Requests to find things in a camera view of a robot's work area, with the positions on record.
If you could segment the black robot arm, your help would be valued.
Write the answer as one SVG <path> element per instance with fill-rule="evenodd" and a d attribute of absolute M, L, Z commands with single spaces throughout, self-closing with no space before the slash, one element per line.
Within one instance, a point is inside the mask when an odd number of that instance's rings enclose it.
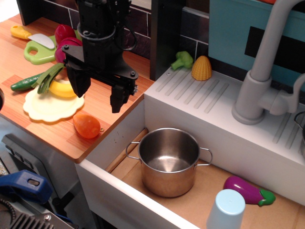
<path fill-rule="evenodd" d="M 124 46 L 124 31 L 134 31 L 126 17 L 130 14 L 129 0 L 78 0 L 80 22 L 77 32 L 82 46 L 65 45 L 64 65 L 75 94 L 83 96 L 95 79 L 111 86 L 110 105 L 113 113 L 120 112 L 129 96 L 137 92 L 138 73 L 123 59 L 137 43 Z"/>

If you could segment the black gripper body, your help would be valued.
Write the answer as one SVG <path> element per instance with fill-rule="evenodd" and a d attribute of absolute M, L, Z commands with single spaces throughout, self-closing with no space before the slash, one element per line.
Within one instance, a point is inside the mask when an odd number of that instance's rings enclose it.
<path fill-rule="evenodd" d="M 108 36 L 79 31 L 83 46 L 64 45 L 65 66 L 83 69 L 90 78 L 114 87 L 121 85 L 129 95 L 137 92 L 138 73 L 123 59 L 124 29 L 114 28 Z"/>

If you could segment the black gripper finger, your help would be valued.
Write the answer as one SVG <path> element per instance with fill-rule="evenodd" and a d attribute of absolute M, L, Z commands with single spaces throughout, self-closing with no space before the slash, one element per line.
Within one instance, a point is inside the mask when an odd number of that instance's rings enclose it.
<path fill-rule="evenodd" d="M 74 93 L 80 98 L 82 97 L 91 85 L 91 79 L 83 69 L 67 68 L 68 79 Z"/>
<path fill-rule="evenodd" d="M 125 87 L 116 85 L 112 87 L 112 94 L 110 96 L 110 104 L 112 107 L 112 113 L 119 113 L 121 107 L 127 103 L 129 99 L 129 92 Z"/>

